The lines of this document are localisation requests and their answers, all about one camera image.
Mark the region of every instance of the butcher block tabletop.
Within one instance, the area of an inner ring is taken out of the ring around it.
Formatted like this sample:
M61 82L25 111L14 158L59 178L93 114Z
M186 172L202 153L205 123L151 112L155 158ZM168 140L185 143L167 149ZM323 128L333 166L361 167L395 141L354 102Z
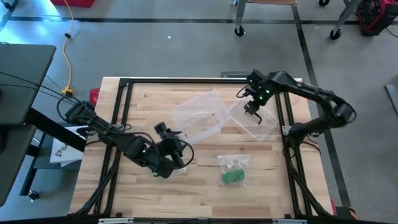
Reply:
M111 121L118 90L119 79L103 78L95 108L98 116ZM135 83L132 89L127 124L133 131L149 133L160 141L154 126L161 121L178 130L171 109L207 91L216 91L229 108L236 100L242 84L170 84ZM119 110L121 122L126 88ZM295 122L310 120L308 102L305 98L290 95ZM266 104L277 117L275 98ZM287 113L284 107L284 118ZM80 172L72 198L70 211L79 210L98 185L106 146L90 144L85 149ZM113 200L112 214L122 212L124 217L156 218L283 218L294 215L292 199L279 127L265 142L258 142L236 123L230 121L221 131L193 145L195 158L184 174L175 174L168 179L153 177L148 168L141 168L122 156ZM328 187L323 173L319 152L306 144L301 153L308 188L326 211L332 212ZM249 154L248 187L219 185L221 168L217 156ZM184 150L184 161L191 157ZM300 208L304 211L302 194L298 189ZM101 209L105 208L109 184L104 191Z

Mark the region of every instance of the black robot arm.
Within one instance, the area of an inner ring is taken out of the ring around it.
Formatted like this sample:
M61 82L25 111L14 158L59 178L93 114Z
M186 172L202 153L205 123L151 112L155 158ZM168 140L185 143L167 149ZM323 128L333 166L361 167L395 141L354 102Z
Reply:
M264 106L274 95L289 92L318 103L323 110L318 118L307 123L295 123L290 127L288 137L294 144L300 144L308 134L320 134L326 129L345 126L353 119L355 110L344 99L332 91L296 82L286 72L272 72L264 75L254 70L247 79L243 96L251 95L253 100L244 109L249 114L258 116L260 106Z
M72 125L87 125L87 128L78 129L78 133L87 137L90 132L98 133L101 142L108 146L117 146L124 156L141 167L148 167L156 176L170 177L175 169L184 167L181 160L182 152L187 144L182 144L177 134L166 128L164 122L155 126L162 141L155 143L139 136L145 133L125 133L97 116L90 102L77 101L66 113L66 121Z

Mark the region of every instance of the clear plastic container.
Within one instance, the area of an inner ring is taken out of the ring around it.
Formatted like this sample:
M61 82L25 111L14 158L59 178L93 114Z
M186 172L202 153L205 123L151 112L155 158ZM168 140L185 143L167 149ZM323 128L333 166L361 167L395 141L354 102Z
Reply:
M231 115L215 91L209 91L172 109L183 140L195 144L211 136L231 120Z
M260 107L257 114L261 116L262 121L257 116L245 113L244 105L252 100L251 97L239 99L229 108L232 119L238 123L247 133L258 141L265 141L278 125L277 118L265 107Z

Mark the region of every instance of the gray floor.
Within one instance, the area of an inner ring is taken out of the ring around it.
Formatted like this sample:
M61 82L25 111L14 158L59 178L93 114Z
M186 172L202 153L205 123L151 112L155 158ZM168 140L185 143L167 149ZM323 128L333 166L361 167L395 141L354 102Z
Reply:
M343 1L321 8L318 1L298 0L302 20L336 20L343 8ZM73 13L75 17L234 19L235 10L229 0L96 0L91 9L73 8ZM0 13L6 11L0 7ZM12 16L69 14L47 0L20 0ZM292 20L293 14L290 6L249 4L244 18ZM69 26L70 22L9 21L0 41L56 45L47 75L63 88L68 67L61 49ZM355 123L332 131L351 203L360 219L398 223L398 116L383 88L398 75L398 40L386 31L363 37L358 26L344 26L342 37L332 42L328 39L332 27L304 25L303 31L319 86L333 90L358 112ZM239 38L233 34L233 24L76 22L67 48L72 87L76 97L87 100L88 90L98 88L107 76L219 77L220 72L253 68L264 73L285 70L309 81L295 25L245 24L244 28L246 34ZM398 26L390 30L398 34ZM47 79L44 85L55 89ZM60 121L55 103L39 93L34 107ZM320 143L330 195L339 205L323 138ZM30 203L17 196L28 165L26 159L9 200L0 208L0 220L67 214L77 173L40 171L33 189L42 191L43 198ZM49 185L45 177L54 183ZM21 209L23 216L16 216Z

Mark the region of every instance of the caster wheel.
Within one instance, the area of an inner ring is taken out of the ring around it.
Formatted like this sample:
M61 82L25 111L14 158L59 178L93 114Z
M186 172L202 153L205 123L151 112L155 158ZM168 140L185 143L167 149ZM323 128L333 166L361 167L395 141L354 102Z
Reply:
M329 4L330 0L319 0L319 5L320 6L327 6Z
M333 30L330 31L330 39L337 40L337 39L340 38L340 36L341 36L341 30L340 29L338 29L335 34L333 33Z
M244 31L244 29L242 28L242 26L239 26L239 32L238 32L238 30L236 30L236 28L235 28L235 34L236 34L238 37L243 36L244 33L245 33L245 31Z
M12 9L12 6L11 6L8 2L5 2L5 3L4 3L4 7L5 7L6 9Z
M27 194L26 197L29 197L31 202L34 202L34 200L37 200L37 199L40 198L40 197L39 197L39 193L37 193L37 192L34 191L34 190L30 190L30 191L29 191L29 194Z

